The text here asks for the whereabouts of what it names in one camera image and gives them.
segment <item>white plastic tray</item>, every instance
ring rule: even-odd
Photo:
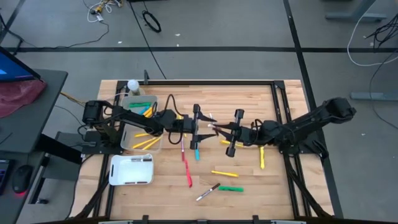
[[[150,184],[154,178],[154,159],[151,154],[143,156],[113,156],[109,183],[116,185]]]

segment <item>black metal frame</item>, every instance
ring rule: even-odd
[[[287,121],[291,121],[292,117],[290,114],[290,108],[289,108],[289,103],[287,100],[287,94],[286,94],[286,89],[285,89],[285,84],[283,80],[275,80],[275,81],[264,81],[264,80],[145,80],[145,81],[140,81],[141,85],[267,85],[270,86],[271,88],[271,93],[272,93],[272,99],[274,102],[274,107],[275,107],[275,113],[277,116],[277,121],[282,123],[282,115],[281,115],[281,111],[280,111],[280,106],[279,106],[279,99],[277,96],[277,89],[280,90],[280,94],[282,96],[282,102],[283,102],[283,107],[284,107],[284,112],[285,112],[285,116],[286,116],[286,120]],[[118,94],[120,92],[122,92],[122,90],[125,89],[125,92],[128,92],[128,88],[127,88],[127,81],[125,80],[120,80],[117,82],[116,85],[116,92],[115,94]],[[119,103],[119,99],[120,99],[120,95],[115,96],[114,99],[114,104],[118,104]],[[124,125],[122,124],[119,127],[119,132],[121,133],[124,129]],[[106,175],[106,169],[108,166],[108,159],[109,159],[109,155],[104,155],[104,159],[103,159],[103,163],[102,163],[102,167],[101,167],[101,175],[99,177],[100,181],[98,183],[98,185],[100,185],[100,183],[102,183],[103,181],[107,181],[104,180],[104,177]],[[290,157],[288,155],[284,155],[284,162],[285,162],[285,167],[287,167],[287,162],[289,161]],[[301,166],[301,161],[300,161],[300,156],[294,155],[294,161],[295,161],[295,166],[297,169],[297,175],[299,176],[300,180],[302,182],[304,182],[304,176],[303,176],[303,172],[302,172],[302,166]],[[331,170],[331,169],[325,169],[325,175],[327,176],[328,173],[326,172],[327,170]],[[290,200],[292,203],[292,210],[293,210],[293,214],[294,214],[294,218],[296,219],[297,217],[300,217],[300,212],[299,212],[299,205],[297,203],[297,195],[295,193],[295,186],[294,186],[294,182],[292,180],[291,177],[289,177],[289,175],[287,174],[287,182],[289,185],[289,194],[290,194]],[[111,210],[112,210],[112,202],[113,202],[113,194],[114,194],[114,186],[110,185],[109,186],[109,192],[108,192],[108,198],[107,198],[107,202],[106,202],[106,209],[105,209],[105,216],[106,217],[110,217],[111,215]],[[305,212],[305,216],[306,217],[310,217],[311,216],[311,209],[309,206],[309,203],[307,202],[306,198],[304,196],[303,197],[303,204],[304,204],[304,212]],[[99,214],[99,209],[100,209],[100,204],[101,204],[101,199],[98,201],[98,203],[96,204],[93,216],[97,217]],[[217,220],[217,221],[211,221],[212,223],[215,222],[220,222],[220,223],[254,223],[254,220]],[[141,222],[141,223],[145,223],[143,220],[135,220],[134,222]],[[198,220],[151,220],[151,223],[198,223]],[[265,222],[269,222],[268,220],[256,220],[255,223],[265,223]]]

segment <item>wooden tabletop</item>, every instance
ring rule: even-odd
[[[112,98],[117,80],[103,80],[98,99]],[[292,118],[308,112],[300,80],[285,80],[287,98]],[[254,119],[276,120],[271,89],[264,85],[176,85],[143,86],[147,95],[158,97],[159,108],[164,107],[169,94],[173,94],[179,112],[193,115],[194,103],[201,106],[203,114],[212,113],[218,123],[234,120],[235,109],[244,109],[241,124],[250,126]],[[207,123],[201,122],[200,134],[211,133]],[[176,141],[178,134],[173,134]],[[265,147],[265,169],[259,167],[257,147],[237,148],[234,158],[225,155],[227,145],[220,144],[221,137],[206,139],[200,143],[200,161],[189,149],[191,136],[185,140],[185,157],[188,160],[193,187],[189,188],[185,165],[181,160],[180,145],[172,145],[164,138],[160,153],[154,156],[154,181],[149,185],[116,186],[111,219],[141,219],[149,215],[151,220],[250,220],[253,215],[260,219],[293,218],[289,188],[282,155],[276,147]],[[142,154],[125,151],[124,155]],[[333,214],[328,187],[319,157],[314,154],[300,155],[305,183],[323,209]],[[80,171],[75,191],[75,203],[71,216],[76,215],[89,201],[98,186],[103,156],[94,155]],[[236,172],[239,177],[212,174],[211,170]],[[197,202],[195,199],[213,185],[243,187],[244,192],[214,191]],[[304,214],[300,196],[296,194],[300,214]],[[104,214],[106,189],[100,215]]]

